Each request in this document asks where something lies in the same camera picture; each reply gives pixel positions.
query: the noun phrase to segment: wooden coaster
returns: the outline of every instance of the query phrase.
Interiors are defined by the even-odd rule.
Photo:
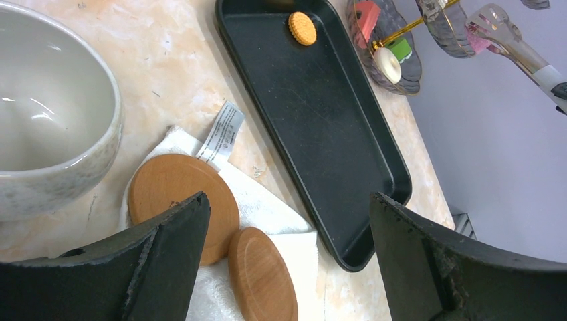
[[[185,155],[152,158],[132,179],[128,208],[132,222],[139,224],[199,191],[207,194],[211,204],[209,229],[200,261],[201,265],[209,265],[227,256],[231,239],[240,226],[236,200],[215,169]]]
[[[297,321],[298,301],[290,273],[262,231],[248,227],[234,235],[229,272],[246,321]]]

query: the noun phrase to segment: towel tag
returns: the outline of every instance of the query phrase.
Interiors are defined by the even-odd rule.
[[[228,162],[244,114],[228,100],[215,119],[213,129],[195,157],[218,171]]]

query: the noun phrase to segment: towel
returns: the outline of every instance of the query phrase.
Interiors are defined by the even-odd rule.
[[[142,164],[163,154],[195,156],[203,144],[182,128],[172,126],[165,139]],[[313,320],[316,312],[315,283],[318,269],[317,233],[299,214],[265,187],[226,162],[219,175],[234,194],[240,213],[240,228],[256,227],[266,233],[288,267],[298,299],[299,320]],[[122,199],[118,231],[132,225],[128,215],[128,191]],[[187,312],[187,320],[244,320],[229,279],[227,259],[200,267]]]

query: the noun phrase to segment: bowl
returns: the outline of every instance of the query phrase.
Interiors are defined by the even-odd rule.
[[[92,47],[0,1],[0,221],[53,213],[97,185],[116,158],[122,114]]]

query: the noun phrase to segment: marble countertop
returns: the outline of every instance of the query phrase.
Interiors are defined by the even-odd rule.
[[[238,78],[214,24],[214,0],[16,0],[67,25],[107,61],[126,111],[116,162],[103,181],[66,208],[29,221],[0,223],[0,260],[55,257],[116,231],[124,188],[144,157],[177,124],[204,140],[225,100],[246,120],[229,161],[307,217],[298,193]],[[346,0],[331,0],[344,21]],[[453,227],[433,166],[404,96],[372,84],[406,161],[407,207]],[[374,257],[361,272],[338,267],[318,244],[318,320],[388,320]]]

